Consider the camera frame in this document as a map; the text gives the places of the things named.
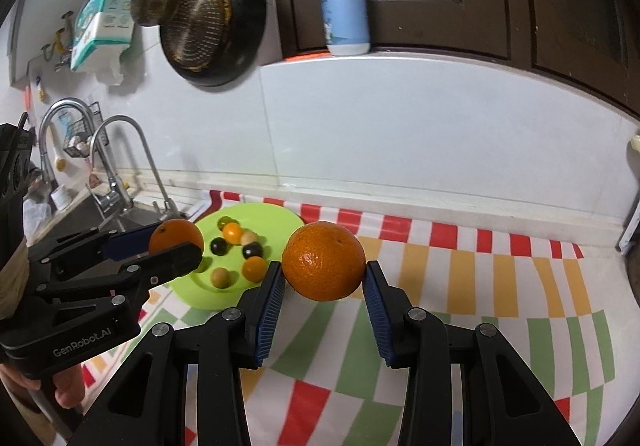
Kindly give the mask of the large orange mandarin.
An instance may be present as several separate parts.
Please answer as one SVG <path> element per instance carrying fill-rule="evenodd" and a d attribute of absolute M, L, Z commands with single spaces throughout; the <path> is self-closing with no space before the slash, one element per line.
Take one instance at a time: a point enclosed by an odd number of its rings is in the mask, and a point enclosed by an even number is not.
<path fill-rule="evenodd" d="M 151 235 L 148 251 L 157 253 L 180 244 L 195 244 L 204 251 L 204 238 L 198 226 L 183 218 L 164 221 Z"/>

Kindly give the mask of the green yellow tomato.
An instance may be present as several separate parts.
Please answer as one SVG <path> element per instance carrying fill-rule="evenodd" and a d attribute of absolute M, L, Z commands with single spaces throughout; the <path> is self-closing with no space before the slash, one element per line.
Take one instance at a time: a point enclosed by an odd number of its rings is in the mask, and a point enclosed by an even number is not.
<path fill-rule="evenodd" d="M 232 220 L 232 218 L 230 218 L 230 216 L 222 216 L 221 218 L 218 218 L 217 228 L 219 230 L 223 230 L 224 226 L 226 226 L 226 225 L 228 225 L 228 224 L 230 224 L 232 222 L 233 222 L 233 220 Z"/>
<path fill-rule="evenodd" d="M 227 289 L 232 284 L 230 272 L 223 267 L 217 267 L 209 275 L 210 283 L 217 289 Z"/>

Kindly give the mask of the black dark plum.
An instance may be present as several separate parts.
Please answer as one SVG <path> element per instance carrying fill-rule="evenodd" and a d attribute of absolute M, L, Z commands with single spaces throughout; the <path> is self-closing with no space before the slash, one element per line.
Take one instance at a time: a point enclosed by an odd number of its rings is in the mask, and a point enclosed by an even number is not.
<path fill-rule="evenodd" d="M 249 244 L 244 244 L 242 247 L 243 258 L 248 260 L 249 258 L 262 258 L 264 256 L 264 249 L 259 241 L 252 241 Z"/>
<path fill-rule="evenodd" d="M 224 256 L 229 251 L 229 243 L 224 237 L 216 237 L 210 242 L 209 249 L 213 255 Z"/>

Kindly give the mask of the orange cherry tomato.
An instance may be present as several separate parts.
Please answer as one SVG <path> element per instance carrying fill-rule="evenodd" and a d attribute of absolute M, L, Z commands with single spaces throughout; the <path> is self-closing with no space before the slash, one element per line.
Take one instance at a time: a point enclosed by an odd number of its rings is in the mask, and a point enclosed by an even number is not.
<path fill-rule="evenodd" d="M 232 246 L 239 246 L 242 244 L 242 237 L 244 229 L 237 222 L 229 222 L 221 229 L 222 236 Z"/>

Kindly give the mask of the beige longan fruit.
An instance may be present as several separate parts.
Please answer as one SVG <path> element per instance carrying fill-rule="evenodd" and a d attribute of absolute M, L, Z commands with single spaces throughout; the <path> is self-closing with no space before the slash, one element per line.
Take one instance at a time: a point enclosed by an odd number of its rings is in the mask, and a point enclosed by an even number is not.
<path fill-rule="evenodd" d="M 258 240 L 259 240 L 259 236 L 256 234 L 256 232 L 252 232 L 251 230 L 246 230 L 245 232 L 242 233 L 242 236 L 241 236 L 242 246 L 247 246 L 248 244 L 251 244 L 252 242 L 255 242 Z"/>

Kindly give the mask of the small orange kumquat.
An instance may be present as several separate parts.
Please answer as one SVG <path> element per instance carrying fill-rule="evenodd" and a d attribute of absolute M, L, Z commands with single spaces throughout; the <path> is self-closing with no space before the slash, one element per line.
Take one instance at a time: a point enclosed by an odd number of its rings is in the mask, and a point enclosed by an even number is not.
<path fill-rule="evenodd" d="M 264 258 L 250 256 L 243 262 L 241 273 L 246 280 L 259 284 L 264 280 L 267 270 L 268 262 Z"/>

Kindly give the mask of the large chrome kitchen faucet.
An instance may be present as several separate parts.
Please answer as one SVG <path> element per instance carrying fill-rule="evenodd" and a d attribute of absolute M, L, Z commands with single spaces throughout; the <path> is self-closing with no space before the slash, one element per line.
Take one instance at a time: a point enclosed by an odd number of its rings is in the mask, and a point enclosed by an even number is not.
<path fill-rule="evenodd" d="M 112 215 L 128 211 L 134 203 L 127 192 L 127 188 L 116 172 L 110 153 L 105 143 L 106 136 L 99 132 L 99 108 L 89 106 L 80 99 L 65 97 L 55 102 L 44 114 L 38 128 L 38 151 L 43 180 L 51 188 L 51 192 L 58 189 L 55 170 L 49 157 L 48 134 L 53 126 L 57 114 L 65 114 L 67 110 L 79 114 L 79 119 L 67 125 L 63 138 L 63 151 L 72 159 L 89 160 L 89 176 L 94 175 L 93 158 L 99 157 L 102 169 L 106 173 L 107 193 L 94 198 L 96 205 L 103 215 Z"/>

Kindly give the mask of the stainless steel sink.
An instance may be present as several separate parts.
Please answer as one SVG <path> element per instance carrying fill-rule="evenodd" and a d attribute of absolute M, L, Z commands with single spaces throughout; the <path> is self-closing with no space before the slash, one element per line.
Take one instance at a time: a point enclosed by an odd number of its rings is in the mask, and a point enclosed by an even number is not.
<path fill-rule="evenodd" d="M 160 220 L 153 210 L 135 206 L 122 215 L 104 218 L 92 197 L 77 198 L 72 205 L 61 212 L 56 212 L 46 224 L 37 230 L 29 247 L 49 249 L 61 239 L 78 232 L 96 227 L 102 229 L 124 230 L 157 223 Z"/>

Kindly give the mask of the slim gooseneck faucet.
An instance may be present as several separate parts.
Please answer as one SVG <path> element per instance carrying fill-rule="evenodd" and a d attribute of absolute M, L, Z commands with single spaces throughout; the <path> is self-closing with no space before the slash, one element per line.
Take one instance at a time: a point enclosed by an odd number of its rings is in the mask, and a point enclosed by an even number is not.
<path fill-rule="evenodd" d="M 116 128 L 115 150 L 104 143 L 108 140 L 107 128 L 114 123 L 127 123 L 138 134 L 139 146 L 145 155 L 146 163 L 143 164 L 140 157 L 134 152 L 136 147 L 129 134 L 122 128 Z M 161 221 L 170 218 L 181 218 L 182 214 L 177 208 L 164 186 L 158 169 L 151 154 L 151 148 L 143 133 L 140 124 L 134 118 L 126 114 L 115 114 L 103 120 L 88 139 L 90 166 L 89 178 L 86 184 L 88 192 L 96 204 L 96 208 L 106 222 L 116 221 L 121 216 L 134 208 L 134 196 L 142 192 L 142 183 L 139 175 L 150 171 L 153 175 L 152 183 L 160 191 L 163 198 L 163 206 L 160 208 L 156 201 L 152 202 L 156 217 Z M 98 180 L 96 176 L 96 158 L 99 158 L 100 169 L 106 175 L 106 193 L 96 192 L 96 186 L 92 181 Z"/>

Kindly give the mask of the striped colourful table mat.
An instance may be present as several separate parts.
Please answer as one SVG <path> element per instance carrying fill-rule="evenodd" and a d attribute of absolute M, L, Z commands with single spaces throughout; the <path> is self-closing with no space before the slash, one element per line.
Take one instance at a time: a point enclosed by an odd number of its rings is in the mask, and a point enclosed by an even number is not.
<path fill-rule="evenodd" d="M 572 242 L 211 192 L 204 255 L 81 367 L 78 445 L 601 445 L 636 302 Z"/>

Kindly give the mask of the teal white paper box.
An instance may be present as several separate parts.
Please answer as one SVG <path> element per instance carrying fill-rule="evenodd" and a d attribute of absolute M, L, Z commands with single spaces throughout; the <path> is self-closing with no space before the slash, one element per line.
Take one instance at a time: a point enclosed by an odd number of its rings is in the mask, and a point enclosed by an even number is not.
<path fill-rule="evenodd" d="M 122 82 L 120 56 L 134 33 L 132 0 L 89 0 L 75 20 L 70 70 L 109 73 Z"/>

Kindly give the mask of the perforated copper strainer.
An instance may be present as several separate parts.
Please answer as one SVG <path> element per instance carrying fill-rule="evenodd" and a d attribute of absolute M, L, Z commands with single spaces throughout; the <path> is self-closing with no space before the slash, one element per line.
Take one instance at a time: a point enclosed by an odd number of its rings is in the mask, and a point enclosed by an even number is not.
<path fill-rule="evenodd" d="M 229 0 L 180 0 L 175 16 L 160 27 L 160 44 L 179 70 L 203 71 L 226 40 Z"/>

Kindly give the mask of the black frying pan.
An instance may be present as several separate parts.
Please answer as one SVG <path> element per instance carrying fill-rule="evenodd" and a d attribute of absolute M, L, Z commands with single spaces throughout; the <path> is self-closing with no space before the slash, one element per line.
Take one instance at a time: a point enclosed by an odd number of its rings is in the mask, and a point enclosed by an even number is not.
<path fill-rule="evenodd" d="M 226 85 L 254 62 L 266 17 L 266 0 L 177 0 L 160 21 L 160 45 L 183 79 Z"/>

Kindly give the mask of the white blue soap dispenser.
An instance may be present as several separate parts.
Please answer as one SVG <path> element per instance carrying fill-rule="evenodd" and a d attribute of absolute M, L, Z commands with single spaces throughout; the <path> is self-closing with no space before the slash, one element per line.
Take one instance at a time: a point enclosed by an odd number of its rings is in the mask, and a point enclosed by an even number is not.
<path fill-rule="evenodd" d="M 324 40 L 332 56 L 359 56 L 370 50 L 367 0 L 320 0 Z"/>

